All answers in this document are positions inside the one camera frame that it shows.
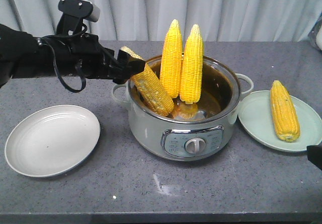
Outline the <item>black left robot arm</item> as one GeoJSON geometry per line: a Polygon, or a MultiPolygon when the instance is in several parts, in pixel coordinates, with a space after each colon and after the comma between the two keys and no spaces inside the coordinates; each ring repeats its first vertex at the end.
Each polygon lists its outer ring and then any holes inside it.
{"type": "Polygon", "coordinates": [[[86,30],[34,37],[1,25],[1,86],[10,79],[56,76],[67,90],[78,93],[87,79],[123,84],[144,67],[144,60],[123,50],[115,56],[86,30]]]}

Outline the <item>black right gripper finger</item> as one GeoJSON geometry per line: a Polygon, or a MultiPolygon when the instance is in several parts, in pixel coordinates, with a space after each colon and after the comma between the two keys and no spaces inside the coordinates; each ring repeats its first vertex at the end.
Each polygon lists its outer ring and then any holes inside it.
{"type": "Polygon", "coordinates": [[[309,145],[306,147],[307,159],[322,170],[322,147],[320,145],[309,145]]]}

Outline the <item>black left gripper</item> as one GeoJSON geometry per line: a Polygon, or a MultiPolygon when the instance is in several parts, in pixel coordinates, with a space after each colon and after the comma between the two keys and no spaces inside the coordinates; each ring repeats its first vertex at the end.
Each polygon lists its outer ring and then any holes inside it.
{"type": "Polygon", "coordinates": [[[124,84],[132,76],[141,73],[145,61],[131,56],[124,50],[105,48],[98,41],[98,36],[83,34],[73,37],[46,36],[42,38],[41,60],[44,76],[54,76],[53,59],[56,59],[58,72],[62,76],[77,75],[75,66],[81,64],[81,71],[88,79],[112,79],[116,84],[124,84]]]}

